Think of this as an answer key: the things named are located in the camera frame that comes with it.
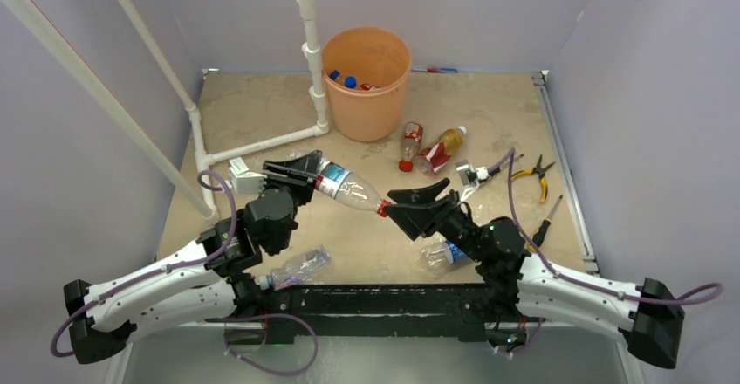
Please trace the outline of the red label cola bottle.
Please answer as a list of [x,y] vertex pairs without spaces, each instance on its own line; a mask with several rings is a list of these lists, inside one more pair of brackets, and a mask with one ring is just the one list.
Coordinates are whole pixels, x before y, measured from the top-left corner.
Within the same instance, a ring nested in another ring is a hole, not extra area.
[[327,158],[319,163],[314,188],[350,209],[387,217],[389,201],[382,198],[370,182]]

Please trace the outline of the yellow tea bottle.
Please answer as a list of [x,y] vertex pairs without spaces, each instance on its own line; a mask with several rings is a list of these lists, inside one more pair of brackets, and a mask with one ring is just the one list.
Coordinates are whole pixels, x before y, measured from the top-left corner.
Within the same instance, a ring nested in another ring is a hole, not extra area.
[[467,133],[465,126],[445,130],[414,158],[414,166],[425,175],[437,174],[459,151]]

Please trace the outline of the small blue label bottle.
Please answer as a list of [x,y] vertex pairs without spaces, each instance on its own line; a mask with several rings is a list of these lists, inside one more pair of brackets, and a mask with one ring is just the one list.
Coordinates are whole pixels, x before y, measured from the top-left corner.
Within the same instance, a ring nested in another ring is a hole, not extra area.
[[444,271],[464,264],[468,257],[452,242],[443,240],[423,247],[421,260],[431,271]]

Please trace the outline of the small red cap bottle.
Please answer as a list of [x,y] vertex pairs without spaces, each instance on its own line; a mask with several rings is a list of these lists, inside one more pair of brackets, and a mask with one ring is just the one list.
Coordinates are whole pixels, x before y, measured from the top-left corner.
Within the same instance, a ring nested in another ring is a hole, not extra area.
[[400,159],[398,169],[402,172],[410,172],[414,168],[414,158],[421,150],[424,128],[421,124],[409,121],[405,124],[400,143]]

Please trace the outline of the blue label water bottle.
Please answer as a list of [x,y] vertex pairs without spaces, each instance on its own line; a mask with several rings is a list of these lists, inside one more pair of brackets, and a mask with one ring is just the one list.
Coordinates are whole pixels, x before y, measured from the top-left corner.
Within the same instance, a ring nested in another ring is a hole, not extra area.
[[344,79],[343,82],[344,87],[348,89],[356,89],[357,88],[357,80],[354,76],[347,76]]

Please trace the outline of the small red label bottle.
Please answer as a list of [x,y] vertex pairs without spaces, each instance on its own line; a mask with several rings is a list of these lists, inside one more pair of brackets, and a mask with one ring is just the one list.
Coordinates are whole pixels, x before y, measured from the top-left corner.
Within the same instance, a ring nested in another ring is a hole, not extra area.
[[365,92],[373,92],[373,91],[380,90],[380,88],[378,86],[375,86],[375,85],[372,85],[372,84],[368,84],[368,83],[360,84],[360,88],[361,88],[362,91],[365,91]]

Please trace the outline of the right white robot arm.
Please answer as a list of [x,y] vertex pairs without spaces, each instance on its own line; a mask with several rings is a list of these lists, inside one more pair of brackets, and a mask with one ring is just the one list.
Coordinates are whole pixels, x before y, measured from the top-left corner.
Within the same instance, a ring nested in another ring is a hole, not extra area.
[[438,233],[477,263],[499,319],[544,318],[599,333],[654,367],[677,364],[684,310],[661,281],[620,282],[546,264],[525,246],[508,216],[477,224],[471,209],[443,179],[431,186],[395,189],[382,209],[412,240]]

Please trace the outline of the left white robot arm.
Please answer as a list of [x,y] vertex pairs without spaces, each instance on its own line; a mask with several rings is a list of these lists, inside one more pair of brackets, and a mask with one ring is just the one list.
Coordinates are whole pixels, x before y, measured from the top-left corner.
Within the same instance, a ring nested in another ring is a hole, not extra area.
[[323,160],[314,150],[288,161],[266,161],[259,173],[224,178],[202,171],[198,182],[226,196],[230,215],[172,255],[124,277],[66,284],[68,317],[52,337],[51,353],[64,356],[58,344],[67,336],[69,354],[79,364],[92,364],[170,326],[253,320],[264,309],[266,294],[304,283],[328,262],[315,250],[271,273],[250,274],[264,256],[289,246],[298,209],[312,199]]

